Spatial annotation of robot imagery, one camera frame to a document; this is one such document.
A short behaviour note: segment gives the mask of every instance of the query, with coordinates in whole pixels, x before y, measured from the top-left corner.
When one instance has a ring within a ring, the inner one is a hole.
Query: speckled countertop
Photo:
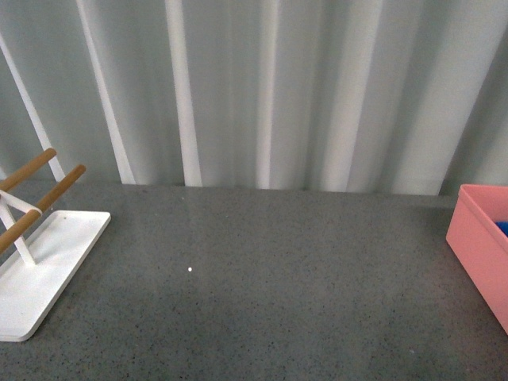
[[[77,184],[56,208],[112,221],[34,336],[0,343],[0,379],[508,379],[454,204]]]

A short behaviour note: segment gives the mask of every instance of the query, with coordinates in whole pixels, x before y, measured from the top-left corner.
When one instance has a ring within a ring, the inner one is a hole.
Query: blue object
[[[500,221],[495,223],[503,233],[508,237],[508,221]]]

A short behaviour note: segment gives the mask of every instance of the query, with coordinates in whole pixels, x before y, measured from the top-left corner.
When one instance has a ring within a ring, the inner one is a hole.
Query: gray countertop
[[[76,184],[55,208],[112,221],[0,379],[506,380],[455,201]]]

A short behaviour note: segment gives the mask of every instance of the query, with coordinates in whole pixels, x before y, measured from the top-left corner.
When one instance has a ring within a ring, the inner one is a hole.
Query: drying rack
[[[0,255],[11,244],[14,252],[0,266],[0,341],[30,338],[88,252],[110,222],[107,212],[57,210],[25,240],[23,233],[85,172],[74,168],[35,206],[9,191],[56,156],[49,148],[0,182]],[[10,208],[25,213],[15,221]]]

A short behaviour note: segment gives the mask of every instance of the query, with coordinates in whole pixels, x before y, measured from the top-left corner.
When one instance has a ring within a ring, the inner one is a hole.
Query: white rack leg
[[[0,198],[0,220],[2,220],[6,229],[10,228],[16,222],[3,198]],[[14,244],[16,245],[17,251],[20,253],[25,264],[36,264],[35,260],[33,260],[32,254],[30,254],[29,248],[26,246],[25,238],[19,237],[15,240]]]

